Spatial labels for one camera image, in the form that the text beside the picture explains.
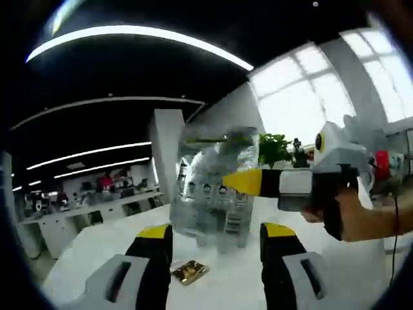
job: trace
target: white desk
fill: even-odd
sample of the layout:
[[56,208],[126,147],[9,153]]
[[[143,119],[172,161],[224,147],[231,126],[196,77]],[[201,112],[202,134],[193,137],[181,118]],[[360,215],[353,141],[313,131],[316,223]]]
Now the white desk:
[[160,195],[162,195],[161,192],[145,192],[131,197],[100,203],[91,207],[85,206],[70,211],[48,214],[38,219],[28,219],[19,222],[17,224],[17,230],[19,231],[27,255],[31,258],[35,258],[39,253],[34,252],[32,248],[38,247],[37,244],[41,242],[41,240],[32,236],[33,227],[29,227],[29,225],[37,224],[40,226],[41,236],[46,242],[51,257],[57,259],[60,257],[60,254],[66,246],[78,234],[73,219],[74,216],[99,211],[102,214],[103,221],[109,222],[110,220],[126,217],[123,205],[132,202],[143,202],[149,198],[154,198]]
[[[364,206],[372,208],[363,188],[359,196]],[[279,211],[275,206],[276,200],[254,200],[247,247],[230,254],[220,255],[216,248],[199,249],[194,239],[174,233],[172,267],[197,260],[211,270],[188,287],[172,280],[167,309],[266,309],[259,260],[262,222],[289,225],[308,251],[322,254],[334,283],[342,287],[343,298],[357,298],[366,307],[374,303],[388,284],[383,240],[339,242],[321,224],[309,224],[299,213]],[[141,229],[169,222],[168,218],[169,205],[165,205],[83,229],[50,271],[43,285],[46,295],[57,305],[76,299],[85,290],[85,280],[113,255],[124,254]]]

